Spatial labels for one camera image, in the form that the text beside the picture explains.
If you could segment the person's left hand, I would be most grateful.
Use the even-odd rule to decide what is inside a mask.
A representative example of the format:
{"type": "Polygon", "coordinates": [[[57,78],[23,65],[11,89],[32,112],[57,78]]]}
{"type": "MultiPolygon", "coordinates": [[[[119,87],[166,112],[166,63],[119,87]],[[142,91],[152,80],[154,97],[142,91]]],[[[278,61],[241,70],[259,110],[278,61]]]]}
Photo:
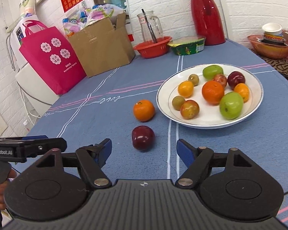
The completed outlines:
{"type": "Polygon", "coordinates": [[[4,202],[4,190],[8,187],[9,183],[10,183],[10,179],[14,179],[17,177],[17,172],[14,169],[11,169],[7,179],[0,184],[0,210],[5,210],[6,209],[6,204],[4,202]]]}

